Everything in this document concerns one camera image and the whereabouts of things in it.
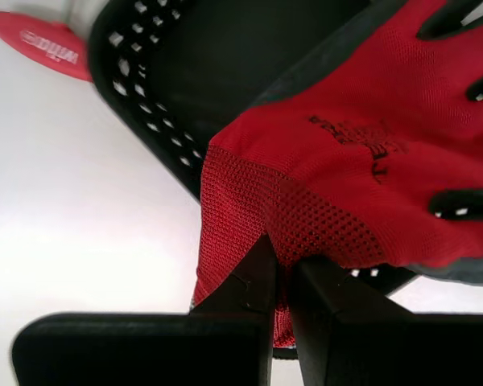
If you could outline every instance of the red fabric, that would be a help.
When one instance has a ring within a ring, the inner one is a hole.
[[[420,41],[444,0],[410,0],[335,72],[250,109],[211,142],[195,300],[267,232],[283,272],[323,253],[344,267],[483,257],[483,222],[427,211],[445,189],[483,187],[483,27]],[[275,346],[294,342],[282,293]]]

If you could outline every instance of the perforated backrest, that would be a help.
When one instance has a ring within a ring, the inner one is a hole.
[[[369,0],[112,0],[99,93],[196,197],[208,141]]]

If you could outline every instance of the black logo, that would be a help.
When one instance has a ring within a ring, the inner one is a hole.
[[[384,120],[370,125],[354,125],[351,121],[332,123],[323,118],[308,118],[313,125],[328,131],[341,145],[363,145],[372,155],[372,176],[378,183],[383,183],[388,175],[386,159],[393,153],[407,153],[405,142],[393,138]]]

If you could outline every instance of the red glove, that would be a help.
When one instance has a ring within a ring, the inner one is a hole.
[[[483,18],[460,24],[479,3],[381,0],[211,141],[197,303],[263,233],[284,273],[320,253],[483,282]]]

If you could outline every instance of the white wall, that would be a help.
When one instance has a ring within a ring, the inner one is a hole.
[[[105,0],[81,0],[86,36]],[[57,17],[60,0],[0,0]],[[31,320],[61,311],[186,312],[200,209],[102,103],[91,84],[31,62],[0,40],[0,386]],[[420,279],[394,299],[412,310],[483,312],[483,288]],[[273,383],[301,384],[296,362]]]

